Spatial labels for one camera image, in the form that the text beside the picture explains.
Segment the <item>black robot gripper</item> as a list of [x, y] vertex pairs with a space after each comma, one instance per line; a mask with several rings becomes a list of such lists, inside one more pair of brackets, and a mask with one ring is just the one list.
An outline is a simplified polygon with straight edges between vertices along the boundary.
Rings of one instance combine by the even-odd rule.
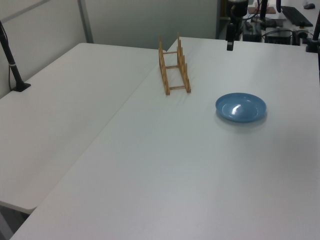
[[[228, 13], [230, 17], [241, 18], [247, 14], [248, 11], [248, 0], [229, 0], [228, 1]], [[233, 51], [234, 41], [236, 34], [236, 26], [233, 23], [227, 25], [226, 37], [227, 42], [226, 50]]]

